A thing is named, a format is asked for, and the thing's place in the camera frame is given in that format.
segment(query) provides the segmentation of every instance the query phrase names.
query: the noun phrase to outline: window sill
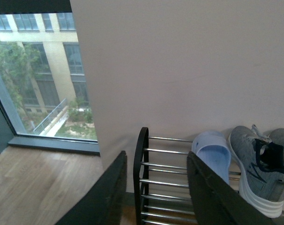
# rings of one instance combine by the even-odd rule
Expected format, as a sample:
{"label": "window sill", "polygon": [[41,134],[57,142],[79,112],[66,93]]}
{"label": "window sill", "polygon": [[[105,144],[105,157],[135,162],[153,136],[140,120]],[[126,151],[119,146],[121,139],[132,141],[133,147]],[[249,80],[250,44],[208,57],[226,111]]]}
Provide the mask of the window sill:
{"label": "window sill", "polygon": [[98,143],[93,142],[77,142],[69,140],[15,136],[8,142],[8,144],[15,147],[38,148],[42,150],[62,151],[98,156],[100,155]]}

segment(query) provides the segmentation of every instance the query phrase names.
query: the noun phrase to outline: building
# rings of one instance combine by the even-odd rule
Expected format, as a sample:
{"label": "building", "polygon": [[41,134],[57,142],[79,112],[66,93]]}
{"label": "building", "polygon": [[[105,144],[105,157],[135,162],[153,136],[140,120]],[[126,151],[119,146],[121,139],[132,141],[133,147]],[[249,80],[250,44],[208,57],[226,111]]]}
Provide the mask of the building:
{"label": "building", "polygon": [[46,66],[23,96],[28,112],[51,112],[65,98],[89,102],[72,13],[0,15],[0,40],[32,44]]}

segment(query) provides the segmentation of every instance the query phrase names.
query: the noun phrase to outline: shoe rack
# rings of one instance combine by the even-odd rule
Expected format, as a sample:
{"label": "shoe rack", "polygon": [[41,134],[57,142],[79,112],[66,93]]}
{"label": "shoe rack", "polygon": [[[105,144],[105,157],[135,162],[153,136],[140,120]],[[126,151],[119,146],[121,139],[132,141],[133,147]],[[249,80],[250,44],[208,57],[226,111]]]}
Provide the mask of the shoe rack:
{"label": "shoe rack", "polygon": [[[137,225],[197,224],[189,195],[185,163],[192,142],[192,140],[150,136],[149,129],[146,127],[140,130],[133,168]],[[165,148],[166,145],[172,145],[172,149]],[[158,159],[160,155],[164,160],[156,162],[155,159]],[[181,165],[174,165],[174,162],[169,163],[175,156],[182,157],[183,160],[179,160],[182,162]],[[165,181],[170,176],[178,176],[180,182]],[[230,182],[238,183],[239,176],[239,172],[229,171]],[[164,187],[167,187],[168,193],[171,194],[166,194]],[[178,196],[177,193],[187,195],[183,197]]]}

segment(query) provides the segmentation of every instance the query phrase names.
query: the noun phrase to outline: black shoe rack frame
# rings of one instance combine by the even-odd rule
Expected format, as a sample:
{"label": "black shoe rack frame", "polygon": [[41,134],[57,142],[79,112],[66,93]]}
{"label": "black shoe rack frame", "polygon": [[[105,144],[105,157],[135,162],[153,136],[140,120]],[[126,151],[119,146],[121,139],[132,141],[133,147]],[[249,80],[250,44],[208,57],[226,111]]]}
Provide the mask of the black shoe rack frame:
{"label": "black shoe rack frame", "polygon": [[[177,196],[158,195],[149,192],[149,185],[163,185],[174,187],[175,192],[177,188],[187,188],[189,190],[188,179],[187,179],[187,167],[184,166],[172,166],[167,164],[157,164],[149,160],[150,152],[166,153],[166,154],[177,154],[184,157],[188,156],[191,148],[187,149],[186,152],[176,150],[163,150],[163,149],[152,149],[149,147],[149,140],[161,140],[163,142],[187,142],[191,143],[191,140],[166,138],[149,136],[148,127],[142,127],[139,133],[137,146],[135,150],[134,167],[133,167],[133,178],[134,178],[134,192],[135,192],[135,213],[136,213],[136,224],[137,225],[176,225],[176,224],[197,224],[197,220],[193,217],[194,209],[192,206],[191,198],[182,198]],[[185,177],[185,184],[179,183],[168,183],[160,182],[149,179],[150,172],[160,172],[162,176],[169,173],[181,174]],[[230,180],[239,180],[239,172],[229,171]],[[164,207],[153,206],[152,202],[162,201]],[[170,216],[170,212],[179,213],[182,217]],[[172,220],[172,223],[165,222],[166,219]]]}

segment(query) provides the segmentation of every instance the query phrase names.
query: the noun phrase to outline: light blue slipper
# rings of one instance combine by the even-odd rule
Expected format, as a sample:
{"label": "light blue slipper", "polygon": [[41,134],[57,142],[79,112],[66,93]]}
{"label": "light blue slipper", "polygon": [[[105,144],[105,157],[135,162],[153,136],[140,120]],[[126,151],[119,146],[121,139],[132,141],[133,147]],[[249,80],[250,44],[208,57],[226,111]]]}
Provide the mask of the light blue slipper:
{"label": "light blue slipper", "polygon": [[228,168],[231,164],[231,152],[222,133],[211,130],[199,134],[193,140],[192,152],[229,184]]}

